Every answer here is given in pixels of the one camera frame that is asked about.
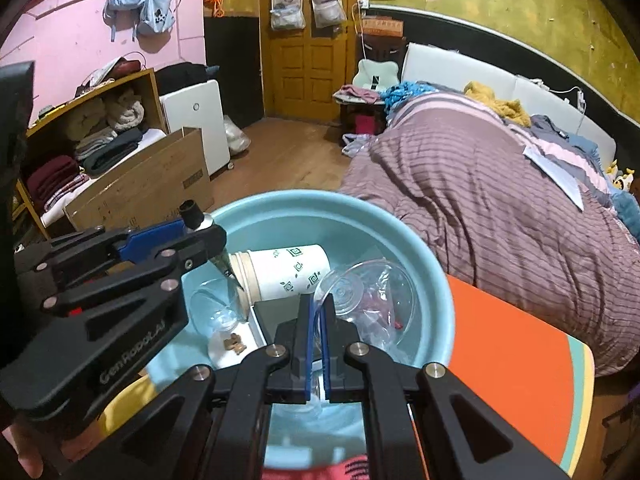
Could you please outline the person's hand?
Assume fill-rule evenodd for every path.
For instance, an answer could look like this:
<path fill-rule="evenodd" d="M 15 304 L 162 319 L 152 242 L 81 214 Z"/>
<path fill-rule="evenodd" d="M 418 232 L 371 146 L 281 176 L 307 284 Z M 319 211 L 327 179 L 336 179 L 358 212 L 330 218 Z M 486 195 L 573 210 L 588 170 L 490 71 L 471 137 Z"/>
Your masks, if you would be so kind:
<path fill-rule="evenodd" d="M 39 479 L 43 473 L 43 459 L 32 432 L 18 422 L 2 431 L 3 437 L 12 445 L 18 462 L 32 479 Z"/>

